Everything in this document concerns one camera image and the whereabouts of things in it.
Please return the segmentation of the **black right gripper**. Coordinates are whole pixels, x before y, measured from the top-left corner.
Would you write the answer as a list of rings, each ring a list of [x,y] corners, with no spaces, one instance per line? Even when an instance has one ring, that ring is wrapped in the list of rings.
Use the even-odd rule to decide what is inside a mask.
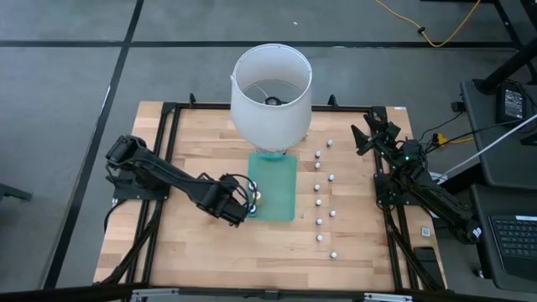
[[[381,155],[401,156],[402,151],[397,147],[400,128],[393,123],[388,123],[385,113],[377,113],[374,109],[363,117],[373,134],[373,149]],[[372,148],[370,137],[355,125],[351,125],[351,130],[355,139],[357,154],[363,156]]]

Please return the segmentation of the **black phone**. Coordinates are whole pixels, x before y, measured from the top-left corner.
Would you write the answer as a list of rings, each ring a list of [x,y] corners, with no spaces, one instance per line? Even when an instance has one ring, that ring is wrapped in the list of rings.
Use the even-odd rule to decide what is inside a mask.
[[[440,276],[441,271],[433,247],[416,247],[414,253],[427,273]]]

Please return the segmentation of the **black chair base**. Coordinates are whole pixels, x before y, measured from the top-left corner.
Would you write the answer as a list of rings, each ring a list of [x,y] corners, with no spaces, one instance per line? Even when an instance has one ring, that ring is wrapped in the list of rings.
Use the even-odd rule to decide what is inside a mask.
[[[13,197],[21,201],[30,201],[32,196],[33,195],[29,192],[0,183],[0,201],[2,201],[4,197]]]

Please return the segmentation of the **black desk leg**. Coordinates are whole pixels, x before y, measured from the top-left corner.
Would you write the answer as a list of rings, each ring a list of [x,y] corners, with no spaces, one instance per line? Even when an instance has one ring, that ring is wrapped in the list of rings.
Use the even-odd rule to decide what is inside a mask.
[[[476,80],[476,88],[483,94],[492,93],[498,85],[507,80],[523,65],[528,64],[535,56],[537,56],[537,38],[523,46],[515,55],[499,66],[486,79]]]

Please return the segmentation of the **black power adapter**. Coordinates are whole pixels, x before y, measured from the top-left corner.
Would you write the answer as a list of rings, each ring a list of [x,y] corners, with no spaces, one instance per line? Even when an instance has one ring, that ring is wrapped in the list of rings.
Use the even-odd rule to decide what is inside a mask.
[[[519,122],[526,118],[526,99],[516,84],[503,83],[496,95],[496,122]]]

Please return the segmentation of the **dark grey side desk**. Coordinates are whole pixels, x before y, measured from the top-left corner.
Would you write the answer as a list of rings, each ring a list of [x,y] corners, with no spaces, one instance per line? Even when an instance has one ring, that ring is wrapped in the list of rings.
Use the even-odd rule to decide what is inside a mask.
[[[484,277],[492,280],[499,289],[537,294],[537,281],[522,279],[503,270],[488,220],[490,216],[537,216],[537,190],[472,185],[470,198],[482,225],[477,251]]]
[[[474,81],[460,84],[462,99],[478,150],[501,138],[511,127],[496,123],[496,95],[482,94]],[[537,190],[537,145],[523,145],[527,133],[512,133],[479,155],[488,185]]]

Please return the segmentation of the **teal translucent plastic bin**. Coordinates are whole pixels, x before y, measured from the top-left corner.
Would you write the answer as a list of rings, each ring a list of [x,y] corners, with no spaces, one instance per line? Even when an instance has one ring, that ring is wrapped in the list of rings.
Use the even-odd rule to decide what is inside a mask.
[[[248,156],[248,177],[257,183],[262,204],[250,218],[292,222],[295,219],[298,159],[292,155],[255,153]]]

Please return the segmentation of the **silver table lamp white shade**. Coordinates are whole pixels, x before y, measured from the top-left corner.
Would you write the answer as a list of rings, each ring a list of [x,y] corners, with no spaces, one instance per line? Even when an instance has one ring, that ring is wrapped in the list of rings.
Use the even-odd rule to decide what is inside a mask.
[[[310,62],[285,44],[261,44],[237,61],[231,79],[231,118],[240,135],[265,153],[284,153],[306,137],[312,116]],[[246,91],[264,83],[283,83],[299,95],[280,105],[256,102]]]

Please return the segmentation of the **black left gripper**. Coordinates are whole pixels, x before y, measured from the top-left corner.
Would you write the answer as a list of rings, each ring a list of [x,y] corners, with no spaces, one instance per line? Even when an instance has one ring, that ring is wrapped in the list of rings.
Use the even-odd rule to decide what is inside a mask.
[[[244,187],[241,189],[245,195],[254,196],[252,191]],[[219,186],[211,214],[227,221],[231,227],[239,227],[247,218],[254,217],[254,214],[249,213],[249,208],[247,200],[240,203],[228,188]]]

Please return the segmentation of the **black laptop keyboard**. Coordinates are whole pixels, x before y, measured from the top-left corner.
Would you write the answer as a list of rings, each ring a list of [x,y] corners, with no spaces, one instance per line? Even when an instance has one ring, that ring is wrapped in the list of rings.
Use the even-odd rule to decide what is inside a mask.
[[[537,281],[537,216],[490,216],[488,220],[503,270]]]

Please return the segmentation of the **white pole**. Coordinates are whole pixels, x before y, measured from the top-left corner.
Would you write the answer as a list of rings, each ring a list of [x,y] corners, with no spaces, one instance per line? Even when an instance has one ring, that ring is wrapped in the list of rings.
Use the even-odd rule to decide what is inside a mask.
[[[475,158],[479,157],[481,154],[484,154],[486,153],[490,148],[494,147],[496,144],[500,143],[502,140],[504,140],[505,138],[507,138],[508,136],[510,136],[511,134],[513,133],[516,133],[520,128],[523,128],[525,127],[527,124],[533,122],[535,119],[537,119],[537,113],[535,113],[532,117],[528,118],[527,120],[525,120],[524,122],[520,123],[518,126],[516,126],[515,128],[509,130],[508,132],[506,132],[505,134],[503,134],[502,136],[500,136],[499,138],[497,138],[496,140],[494,140],[492,143],[490,143],[489,145],[487,145],[486,147],[484,147],[483,149],[481,149],[480,151],[478,151],[477,153],[475,153],[474,155],[472,155],[471,157],[463,160],[462,162],[460,162],[459,164],[455,165],[454,167],[448,169],[446,172],[444,172],[443,174],[440,174],[439,176],[437,176],[435,178],[435,180],[439,180],[439,181],[447,181],[448,180],[448,174],[450,172],[453,172],[455,171],[456,169],[459,169],[461,168],[463,165],[471,162],[472,160],[474,160]]]

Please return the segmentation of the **yellow power plug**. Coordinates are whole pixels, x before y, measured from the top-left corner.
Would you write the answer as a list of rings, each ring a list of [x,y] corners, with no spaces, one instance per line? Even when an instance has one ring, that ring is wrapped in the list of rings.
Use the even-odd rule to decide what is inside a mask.
[[[464,139],[454,139],[450,140],[441,133],[434,133],[432,137],[432,142],[434,145],[440,146],[444,144],[460,144],[460,143],[467,143],[472,141],[473,138],[464,138]]]

